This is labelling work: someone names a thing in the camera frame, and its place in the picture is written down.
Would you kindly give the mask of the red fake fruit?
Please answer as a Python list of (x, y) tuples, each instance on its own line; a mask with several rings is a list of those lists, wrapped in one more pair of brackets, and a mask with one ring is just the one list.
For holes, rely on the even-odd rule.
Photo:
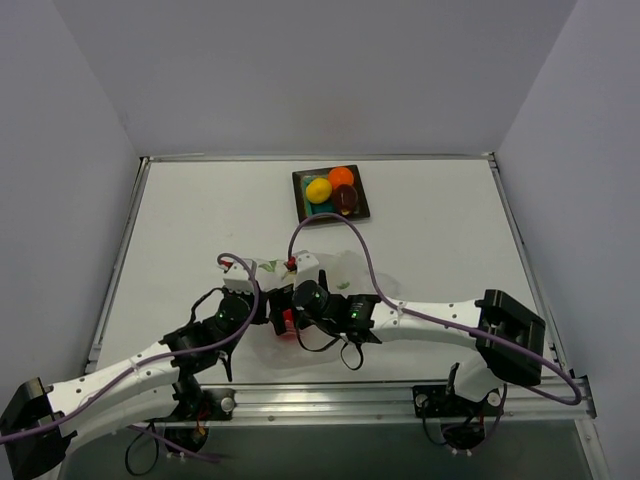
[(294, 340), (296, 337), (295, 316), (292, 309), (282, 312), (282, 332), (279, 335), (281, 340)]

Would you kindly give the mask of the dark red fake plum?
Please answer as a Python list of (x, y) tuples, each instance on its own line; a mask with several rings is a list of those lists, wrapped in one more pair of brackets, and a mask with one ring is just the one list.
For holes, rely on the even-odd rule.
[(354, 186), (340, 186), (334, 189), (331, 195), (335, 212), (343, 216), (348, 216), (355, 212), (358, 199), (358, 192)]

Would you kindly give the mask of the aluminium table frame rail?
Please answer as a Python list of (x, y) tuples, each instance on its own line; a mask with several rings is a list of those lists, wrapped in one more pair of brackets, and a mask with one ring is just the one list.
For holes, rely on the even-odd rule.
[(230, 421), (208, 421), (223, 477), (402, 479), (428, 471), (460, 478), (600, 479), (586, 424), (586, 382), (565, 367), (558, 332), (525, 259), (495, 159), (350, 157), (371, 216), (353, 224), (320, 214), (300, 222), (291, 174), (334, 167), (341, 157), (147, 158), (134, 190), (115, 272), (95, 334), (91, 374), (128, 359), (216, 313), (222, 260), (286, 262), (293, 254), (353, 251), (368, 264), (375, 294), (420, 303), (478, 300), (501, 290), (546, 323), (541, 382), (508, 387), (495, 433), (471, 457), (428, 442), (412, 388), (446, 384), (473, 351), (394, 341), (335, 345), (331, 363), (293, 370), (263, 365), (246, 334), (231, 367), (196, 375), (203, 389), (236, 391)]

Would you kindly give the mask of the square teal dark-rimmed plate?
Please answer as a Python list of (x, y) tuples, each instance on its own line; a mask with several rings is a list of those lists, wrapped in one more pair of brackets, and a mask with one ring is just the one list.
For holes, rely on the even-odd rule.
[(371, 216), (356, 165), (294, 171), (291, 174), (298, 220), (333, 213), (351, 220)]

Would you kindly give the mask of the translucent printed plastic bag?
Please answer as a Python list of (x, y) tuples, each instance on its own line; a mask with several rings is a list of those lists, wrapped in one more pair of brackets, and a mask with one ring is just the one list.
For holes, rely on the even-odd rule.
[(293, 270), (284, 261), (261, 261), (256, 275), (267, 296), (256, 318), (268, 325), (248, 330), (248, 349), (275, 370), (333, 362), (329, 350), (343, 343), (352, 304), (376, 293), (365, 258), (353, 251), (301, 251), (295, 261)]

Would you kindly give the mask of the yellow fake lemon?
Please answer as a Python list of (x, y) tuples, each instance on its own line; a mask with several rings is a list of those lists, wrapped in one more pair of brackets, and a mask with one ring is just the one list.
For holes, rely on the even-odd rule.
[(326, 178), (317, 177), (307, 185), (305, 196), (311, 204), (322, 204), (331, 197), (332, 192), (331, 182)]

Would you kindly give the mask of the orange fake fruit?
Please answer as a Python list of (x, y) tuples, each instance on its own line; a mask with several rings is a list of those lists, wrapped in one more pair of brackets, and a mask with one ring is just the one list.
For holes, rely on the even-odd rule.
[(353, 186), (355, 177), (353, 172), (346, 166), (332, 168), (327, 174), (327, 180), (334, 189), (347, 185)]

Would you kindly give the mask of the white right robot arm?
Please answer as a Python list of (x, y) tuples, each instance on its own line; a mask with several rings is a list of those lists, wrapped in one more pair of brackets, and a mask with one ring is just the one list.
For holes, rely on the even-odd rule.
[(443, 390), (455, 412), (469, 411), (504, 383), (535, 387), (541, 382), (546, 323), (501, 290), (488, 289), (478, 300), (420, 303), (334, 294), (307, 279), (271, 291), (269, 308), (272, 320), (289, 321), (296, 332), (314, 326), (333, 343), (356, 349), (422, 341), (473, 351), (473, 357), (452, 366)]

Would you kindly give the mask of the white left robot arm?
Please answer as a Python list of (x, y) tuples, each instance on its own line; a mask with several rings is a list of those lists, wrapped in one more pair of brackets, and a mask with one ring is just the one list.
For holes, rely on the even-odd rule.
[(214, 315), (190, 318), (128, 359), (64, 382), (22, 383), (1, 415), (13, 478), (37, 479), (82, 442), (131, 424), (194, 417), (204, 396), (196, 375), (218, 364), (229, 369), (247, 328), (265, 320), (266, 293), (222, 293)]

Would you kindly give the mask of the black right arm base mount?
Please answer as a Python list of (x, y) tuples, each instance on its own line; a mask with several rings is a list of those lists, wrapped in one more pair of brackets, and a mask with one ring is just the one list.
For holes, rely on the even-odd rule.
[(460, 363), (449, 372), (446, 384), (412, 388), (415, 416), (429, 443), (453, 456), (471, 457), (496, 431), (506, 403), (508, 387), (491, 389), (477, 402), (456, 394), (454, 380)]

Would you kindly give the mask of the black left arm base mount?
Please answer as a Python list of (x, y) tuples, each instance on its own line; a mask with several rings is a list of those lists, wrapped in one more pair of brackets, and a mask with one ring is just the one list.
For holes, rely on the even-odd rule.
[(208, 439), (209, 430), (204, 426), (205, 422), (232, 419), (236, 391), (228, 387), (203, 389), (194, 378), (181, 380), (173, 387), (173, 398), (178, 405), (165, 420), (192, 423), (192, 426), (165, 427), (164, 438), (197, 452)]

